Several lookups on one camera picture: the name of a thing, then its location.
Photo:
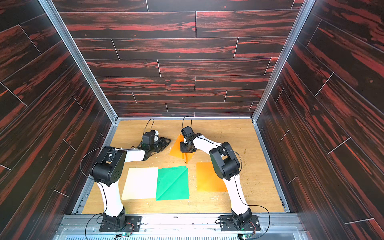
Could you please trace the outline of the orange paper sheet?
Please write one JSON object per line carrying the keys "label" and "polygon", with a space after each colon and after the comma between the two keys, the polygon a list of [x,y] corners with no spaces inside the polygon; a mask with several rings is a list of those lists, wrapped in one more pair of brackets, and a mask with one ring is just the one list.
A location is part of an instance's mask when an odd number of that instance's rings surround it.
{"label": "orange paper sheet", "polygon": [[181,152],[181,143],[184,143],[184,137],[182,135],[179,135],[178,138],[175,141],[175,144],[170,150],[169,155],[180,158],[182,160],[185,160],[186,163],[189,162],[189,160],[194,156],[195,152],[193,153],[182,153]]}
{"label": "orange paper sheet", "polygon": [[197,191],[227,191],[225,183],[215,173],[212,163],[197,163]]}

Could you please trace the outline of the green paper sheet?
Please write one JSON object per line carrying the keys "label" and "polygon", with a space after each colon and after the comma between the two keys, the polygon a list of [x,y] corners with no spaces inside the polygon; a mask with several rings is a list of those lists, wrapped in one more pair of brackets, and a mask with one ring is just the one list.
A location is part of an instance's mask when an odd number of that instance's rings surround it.
{"label": "green paper sheet", "polygon": [[157,201],[189,199],[189,177],[186,166],[158,170]]}

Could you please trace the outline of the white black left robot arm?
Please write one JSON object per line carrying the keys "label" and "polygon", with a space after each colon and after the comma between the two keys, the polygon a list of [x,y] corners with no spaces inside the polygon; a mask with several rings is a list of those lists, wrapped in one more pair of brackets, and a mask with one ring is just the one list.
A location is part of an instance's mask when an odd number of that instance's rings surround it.
{"label": "white black left robot arm", "polygon": [[171,142],[170,139],[160,137],[151,145],[142,141],[137,148],[103,147],[90,172],[99,185],[105,208],[101,232],[122,231],[129,224],[119,191],[119,179],[123,173],[124,164],[146,161],[152,154],[163,151]]}

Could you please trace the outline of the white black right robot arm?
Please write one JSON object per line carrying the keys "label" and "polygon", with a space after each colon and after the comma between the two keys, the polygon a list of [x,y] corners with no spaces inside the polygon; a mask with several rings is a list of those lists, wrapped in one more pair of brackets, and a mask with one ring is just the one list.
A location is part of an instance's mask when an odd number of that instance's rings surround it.
{"label": "white black right robot arm", "polygon": [[183,137],[182,152],[190,153],[201,150],[210,156],[216,175],[223,180],[229,193],[234,225],[239,230],[244,229],[253,214],[241,187],[241,164],[235,151],[228,142],[217,143],[200,133],[184,135]]}

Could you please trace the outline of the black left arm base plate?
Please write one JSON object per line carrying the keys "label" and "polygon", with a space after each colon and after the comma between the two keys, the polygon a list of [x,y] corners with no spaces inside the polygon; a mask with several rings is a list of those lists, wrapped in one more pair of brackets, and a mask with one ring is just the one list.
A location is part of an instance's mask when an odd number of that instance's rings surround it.
{"label": "black left arm base plate", "polygon": [[142,216],[117,216],[111,217],[103,214],[99,231],[105,232],[138,232],[141,227]]}

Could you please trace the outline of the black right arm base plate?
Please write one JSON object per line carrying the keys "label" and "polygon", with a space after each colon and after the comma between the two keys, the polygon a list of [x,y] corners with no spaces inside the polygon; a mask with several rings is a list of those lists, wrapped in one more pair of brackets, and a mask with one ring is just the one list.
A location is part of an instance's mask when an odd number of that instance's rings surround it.
{"label": "black right arm base plate", "polygon": [[220,226],[222,232],[259,232],[261,230],[259,219],[256,215],[252,215],[249,220],[245,220],[243,223],[240,220],[234,220],[233,217],[232,215],[221,215],[215,220],[215,223]]}

